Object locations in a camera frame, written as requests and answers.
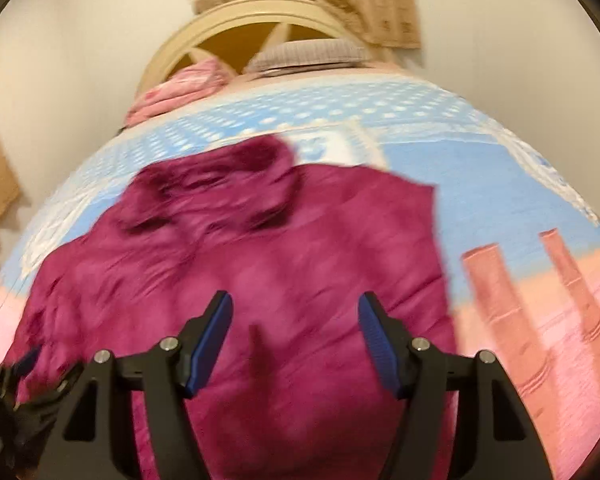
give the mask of jacket sleeve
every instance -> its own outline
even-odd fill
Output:
[[[35,347],[41,349],[33,371],[20,383],[18,400],[21,402],[46,389],[71,364],[70,356],[55,352],[53,328],[58,311],[68,304],[75,304],[76,298],[70,298],[66,293],[72,288],[62,282],[70,280],[67,270],[70,269],[71,259],[77,257],[76,242],[78,240],[61,246],[43,261],[33,281],[13,343],[4,359],[5,364],[14,364],[29,350]]]

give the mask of magenta jacket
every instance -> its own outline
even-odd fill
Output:
[[[294,166],[273,136],[147,166],[44,261],[7,356],[42,345],[21,397],[101,348],[149,349],[224,289],[234,321],[187,403],[212,477],[374,480],[402,405],[379,383],[357,301],[374,291],[411,333],[455,351],[432,201],[432,187],[371,168]]]

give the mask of white wall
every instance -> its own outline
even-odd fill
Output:
[[[600,34],[577,0],[418,0],[406,64],[545,155],[600,215]]]
[[[0,15],[0,142],[23,199],[0,222],[0,266],[43,200],[111,139],[188,0],[11,0]]]
[[[189,0],[61,0],[64,23],[113,130],[122,126],[142,71],[161,44],[193,19]]]

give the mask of cream headboard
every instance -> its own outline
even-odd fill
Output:
[[[171,36],[144,70],[136,93],[210,55],[241,73],[265,47],[314,38],[347,38],[365,47],[372,59],[385,60],[390,54],[359,40],[309,0],[236,0],[200,14]]]

